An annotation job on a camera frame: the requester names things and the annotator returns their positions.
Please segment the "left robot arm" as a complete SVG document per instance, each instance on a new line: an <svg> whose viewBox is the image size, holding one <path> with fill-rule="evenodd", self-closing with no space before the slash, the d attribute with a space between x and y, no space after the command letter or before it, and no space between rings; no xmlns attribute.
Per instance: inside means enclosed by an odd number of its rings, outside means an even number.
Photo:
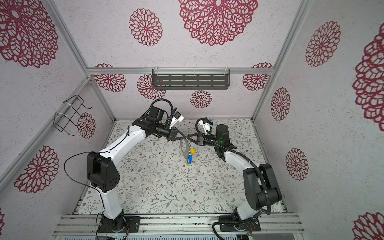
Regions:
<svg viewBox="0 0 384 240"><path fill-rule="evenodd" d="M126 227L124 210L122 209L117 185L120 174L117 170L123 157L145 138L154 135L164 137L168 141L176 139L176 123L183 121L184 117L173 110L167 118L170 123L162 123L164 110L150 107L140 118L136 119L129 129L116 141L99 153L91 152L87 156L87 178L101 197L103 210L98 230L107 232L121 232Z"/></svg>

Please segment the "blue key tag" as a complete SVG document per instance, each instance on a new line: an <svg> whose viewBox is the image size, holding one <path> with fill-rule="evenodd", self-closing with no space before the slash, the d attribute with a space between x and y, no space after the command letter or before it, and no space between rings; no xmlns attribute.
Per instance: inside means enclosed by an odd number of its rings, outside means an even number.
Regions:
<svg viewBox="0 0 384 240"><path fill-rule="evenodd" d="M191 165L192 160L193 160L193 155L192 154L188 154L186 164L188 166Z"/></svg>

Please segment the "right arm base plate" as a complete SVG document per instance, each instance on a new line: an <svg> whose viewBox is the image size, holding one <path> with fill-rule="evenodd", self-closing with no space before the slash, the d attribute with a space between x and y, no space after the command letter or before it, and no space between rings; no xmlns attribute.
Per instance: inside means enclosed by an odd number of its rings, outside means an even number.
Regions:
<svg viewBox="0 0 384 240"><path fill-rule="evenodd" d="M250 221L240 224L230 224L234 222L231 216L219 216L221 232L259 232L261 226L258 218L252 218Z"/></svg>

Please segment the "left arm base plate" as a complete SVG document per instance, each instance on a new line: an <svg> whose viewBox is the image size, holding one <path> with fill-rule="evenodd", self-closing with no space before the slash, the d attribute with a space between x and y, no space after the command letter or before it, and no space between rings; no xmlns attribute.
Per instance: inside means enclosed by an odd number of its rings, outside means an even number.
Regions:
<svg viewBox="0 0 384 240"><path fill-rule="evenodd" d="M140 217L117 217L116 220L110 220L102 215L97 228L97 233L137 233L140 226Z"/></svg>

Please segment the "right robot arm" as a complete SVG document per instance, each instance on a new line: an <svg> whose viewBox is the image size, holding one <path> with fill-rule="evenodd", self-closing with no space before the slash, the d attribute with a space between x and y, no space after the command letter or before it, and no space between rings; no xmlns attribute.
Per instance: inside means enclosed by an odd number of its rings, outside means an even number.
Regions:
<svg viewBox="0 0 384 240"><path fill-rule="evenodd" d="M246 200L234 210L234 221L250 221L261 214L270 215L272 205L283 198L274 170L270 164L258 165L237 151L227 125L217 125L212 134L213 123L207 118L195 123L196 133L186 138L199 146L211 146L217 156L243 175Z"/></svg>

